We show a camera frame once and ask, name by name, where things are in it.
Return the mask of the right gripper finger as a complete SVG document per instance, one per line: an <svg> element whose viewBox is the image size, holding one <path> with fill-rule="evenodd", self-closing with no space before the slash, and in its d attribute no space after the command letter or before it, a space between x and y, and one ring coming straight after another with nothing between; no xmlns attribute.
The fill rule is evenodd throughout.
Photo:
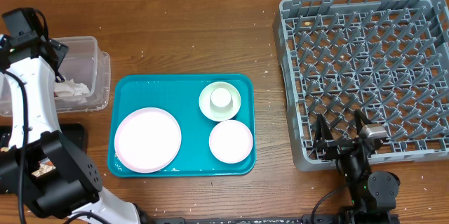
<svg viewBox="0 0 449 224"><path fill-rule="evenodd" d="M333 140L333 135L328 128L326 118L322 114L318 114L316 118L314 143L322 143L325 140Z"/></svg>
<svg viewBox="0 0 449 224"><path fill-rule="evenodd" d="M356 132L358 136L360 136L361 130L364 125L372 124L371 120L369 120L369 118L367 118L367 116L365 116L364 113L362 113L362 111L360 110L354 111L354 122L356 125Z"/></svg>

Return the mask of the white cup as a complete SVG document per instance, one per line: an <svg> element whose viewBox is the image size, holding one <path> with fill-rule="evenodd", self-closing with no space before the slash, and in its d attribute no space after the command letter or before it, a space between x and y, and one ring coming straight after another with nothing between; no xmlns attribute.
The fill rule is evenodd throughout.
<svg viewBox="0 0 449 224"><path fill-rule="evenodd" d="M210 102L214 107L224 109L232 104L232 95L226 88L219 87L211 93Z"/></svg>

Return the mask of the light green saucer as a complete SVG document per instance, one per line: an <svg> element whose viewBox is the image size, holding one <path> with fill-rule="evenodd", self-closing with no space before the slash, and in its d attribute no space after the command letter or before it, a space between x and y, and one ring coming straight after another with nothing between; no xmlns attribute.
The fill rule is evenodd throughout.
<svg viewBox="0 0 449 224"><path fill-rule="evenodd" d="M210 102L211 93L219 87L226 88L232 95L232 104L224 109L214 107ZM236 116L241 108L241 96L237 88L224 81L207 85L199 96L199 108L205 117L213 121L226 121Z"/></svg>

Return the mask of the rice and peanut scraps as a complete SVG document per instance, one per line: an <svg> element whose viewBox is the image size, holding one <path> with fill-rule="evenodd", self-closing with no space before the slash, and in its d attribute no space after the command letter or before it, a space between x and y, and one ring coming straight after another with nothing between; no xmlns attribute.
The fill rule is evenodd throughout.
<svg viewBox="0 0 449 224"><path fill-rule="evenodd" d="M10 136L9 133L5 133L1 136L1 153L9 151L8 144ZM42 159L41 161L32 161L31 158L27 160L27 170L36 178L55 169L56 167L48 158Z"/></svg>

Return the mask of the large white plate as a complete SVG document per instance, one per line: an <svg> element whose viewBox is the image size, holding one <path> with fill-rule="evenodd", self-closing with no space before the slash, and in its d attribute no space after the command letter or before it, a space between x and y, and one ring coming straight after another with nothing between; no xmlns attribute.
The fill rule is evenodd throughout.
<svg viewBox="0 0 449 224"><path fill-rule="evenodd" d="M119 161L137 173L160 171L176 158L182 143L180 125L169 112L147 107L130 113L118 126L114 150Z"/></svg>

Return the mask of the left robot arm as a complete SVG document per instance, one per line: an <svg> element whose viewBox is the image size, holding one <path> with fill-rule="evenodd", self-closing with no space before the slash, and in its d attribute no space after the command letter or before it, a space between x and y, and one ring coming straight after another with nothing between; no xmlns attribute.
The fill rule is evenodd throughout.
<svg viewBox="0 0 449 224"><path fill-rule="evenodd" d="M93 160L60 129L54 83L68 47L49 37L43 13L17 8L2 15L1 73L11 90L13 126L1 153L1 181L17 195L18 214L53 216L66 223L150 223L136 204L102 185Z"/></svg>

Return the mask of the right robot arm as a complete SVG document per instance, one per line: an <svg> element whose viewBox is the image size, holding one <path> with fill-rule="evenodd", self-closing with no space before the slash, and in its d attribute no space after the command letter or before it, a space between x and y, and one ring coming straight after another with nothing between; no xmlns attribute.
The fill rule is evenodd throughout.
<svg viewBox="0 0 449 224"><path fill-rule="evenodd" d="M310 223L398 223L396 197L401 184L397 175L387 171L373 172L368 158L387 141L387 132L360 110L354 112L357 137L335 140L323 115L316 120L313 148L324 152L323 158L335 162L345 184L329 192L314 206ZM316 214L319 206L334 194L348 189L351 206L343 206L335 215Z"/></svg>

